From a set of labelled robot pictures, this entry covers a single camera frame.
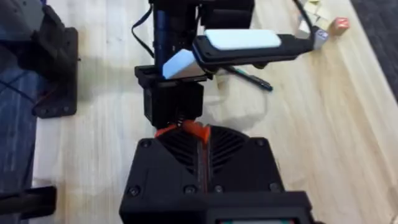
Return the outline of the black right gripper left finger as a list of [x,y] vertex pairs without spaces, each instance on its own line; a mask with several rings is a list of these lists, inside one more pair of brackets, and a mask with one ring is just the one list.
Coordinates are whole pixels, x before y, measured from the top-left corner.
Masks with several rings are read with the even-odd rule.
[[205,193],[205,125],[192,120],[158,129],[137,145],[126,197]]

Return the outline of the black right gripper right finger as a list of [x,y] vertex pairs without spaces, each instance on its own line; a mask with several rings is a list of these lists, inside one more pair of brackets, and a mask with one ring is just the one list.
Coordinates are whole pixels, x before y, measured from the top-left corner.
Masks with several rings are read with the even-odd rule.
[[210,126],[206,142],[206,193],[285,191],[268,139]]

